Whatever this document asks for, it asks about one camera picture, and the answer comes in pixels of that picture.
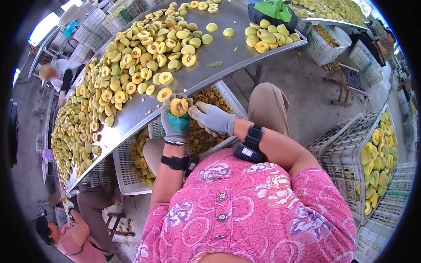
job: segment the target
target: glove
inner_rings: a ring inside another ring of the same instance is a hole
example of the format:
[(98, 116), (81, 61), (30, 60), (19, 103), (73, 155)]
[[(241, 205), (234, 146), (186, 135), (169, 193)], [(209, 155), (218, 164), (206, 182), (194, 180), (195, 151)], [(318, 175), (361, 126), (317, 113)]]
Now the glove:
[(161, 122), (165, 130), (166, 141), (173, 141), (179, 143), (187, 143), (187, 137), (189, 136), (191, 118), (188, 114), (182, 117), (176, 117), (170, 112), (170, 101), (173, 98), (184, 98), (187, 100), (189, 107), (193, 106), (193, 99), (187, 98), (182, 93), (171, 94), (161, 107)]
[(234, 135), (235, 114), (228, 114), (215, 105), (199, 101), (196, 106), (189, 108), (189, 115), (201, 128), (215, 137), (216, 133)]
[(67, 207), (67, 211), (69, 211), (69, 208), (71, 208), (71, 207), (74, 208), (75, 207), (75, 205), (72, 202), (70, 202), (69, 200), (66, 200), (66, 202), (64, 204)]

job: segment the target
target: pink floral shirt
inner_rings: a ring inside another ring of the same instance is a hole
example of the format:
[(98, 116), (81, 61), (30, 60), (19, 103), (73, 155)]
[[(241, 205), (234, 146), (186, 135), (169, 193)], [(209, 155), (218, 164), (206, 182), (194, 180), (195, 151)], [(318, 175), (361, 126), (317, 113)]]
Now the pink floral shirt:
[(251, 262), (351, 262), (355, 223), (327, 173), (291, 181), (279, 165), (223, 149), (203, 160), (169, 205), (153, 207), (133, 262), (199, 262), (224, 252)]

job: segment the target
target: green bag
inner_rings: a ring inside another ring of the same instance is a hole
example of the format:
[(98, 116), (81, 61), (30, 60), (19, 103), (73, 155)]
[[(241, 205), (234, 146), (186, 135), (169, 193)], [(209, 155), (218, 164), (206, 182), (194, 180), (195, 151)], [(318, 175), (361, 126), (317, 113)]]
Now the green bag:
[(254, 8), (272, 18), (280, 19), (287, 23), (291, 22), (291, 9), (282, 0), (257, 2)]

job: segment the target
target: black sleeve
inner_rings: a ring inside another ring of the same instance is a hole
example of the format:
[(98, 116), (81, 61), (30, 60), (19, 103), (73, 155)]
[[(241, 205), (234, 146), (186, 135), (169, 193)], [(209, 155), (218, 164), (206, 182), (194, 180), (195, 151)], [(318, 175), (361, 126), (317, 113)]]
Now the black sleeve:
[(70, 89), (70, 84), (72, 82), (72, 79), (73, 79), (73, 71), (71, 69), (66, 70), (64, 72), (63, 84), (61, 85), (60, 91), (65, 90), (67, 93)]

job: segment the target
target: dark hair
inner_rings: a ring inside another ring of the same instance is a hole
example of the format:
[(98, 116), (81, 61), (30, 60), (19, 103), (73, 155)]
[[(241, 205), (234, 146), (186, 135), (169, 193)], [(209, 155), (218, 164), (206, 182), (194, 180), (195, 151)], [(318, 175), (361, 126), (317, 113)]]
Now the dark hair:
[(390, 31), (389, 29), (386, 29), (385, 31), (386, 31), (386, 34), (390, 34), (391, 37), (393, 38), (393, 40), (396, 41), (396, 38), (395, 38), (394, 34), (392, 33), (392, 31)]
[(40, 238), (47, 244), (52, 245), (54, 244), (54, 240), (49, 237), (52, 231), (48, 227), (48, 220), (45, 216), (40, 216), (35, 219), (35, 229), (37, 230), (38, 235)]

